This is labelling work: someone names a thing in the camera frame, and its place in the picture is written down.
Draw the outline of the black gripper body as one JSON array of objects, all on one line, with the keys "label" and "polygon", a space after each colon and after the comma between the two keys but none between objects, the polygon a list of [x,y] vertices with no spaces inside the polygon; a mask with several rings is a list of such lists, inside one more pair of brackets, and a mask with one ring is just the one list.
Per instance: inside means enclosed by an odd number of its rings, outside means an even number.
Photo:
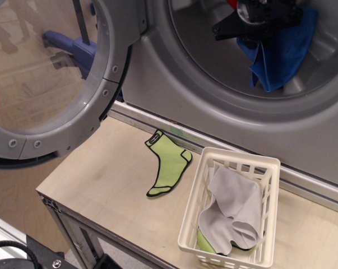
[{"label": "black gripper body", "polygon": [[304,11],[296,1],[238,1],[236,9],[212,27],[217,41],[261,40],[277,30],[298,26]]}]

